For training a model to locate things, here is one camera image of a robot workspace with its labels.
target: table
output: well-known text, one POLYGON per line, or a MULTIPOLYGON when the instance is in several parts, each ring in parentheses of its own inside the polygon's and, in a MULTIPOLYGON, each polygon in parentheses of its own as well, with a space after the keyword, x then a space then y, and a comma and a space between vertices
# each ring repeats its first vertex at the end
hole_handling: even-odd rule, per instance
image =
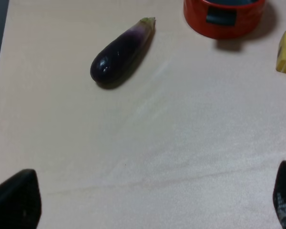
POLYGON ((0 183, 39 177, 39 229, 279 229, 286 0, 252 34, 193 31, 182 0, 10 0, 0 54, 0 183), (140 18, 156 33, 116 89, 94 57, 140 18))

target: red container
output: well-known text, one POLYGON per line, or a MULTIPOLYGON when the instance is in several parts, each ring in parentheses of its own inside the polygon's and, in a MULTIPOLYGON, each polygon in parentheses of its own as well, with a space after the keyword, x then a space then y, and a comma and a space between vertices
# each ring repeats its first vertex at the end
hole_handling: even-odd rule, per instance
POLYGON ((232 39, 251 32, 260 22, 266 0, 184 0, 184 16, 198 33, 232 39))

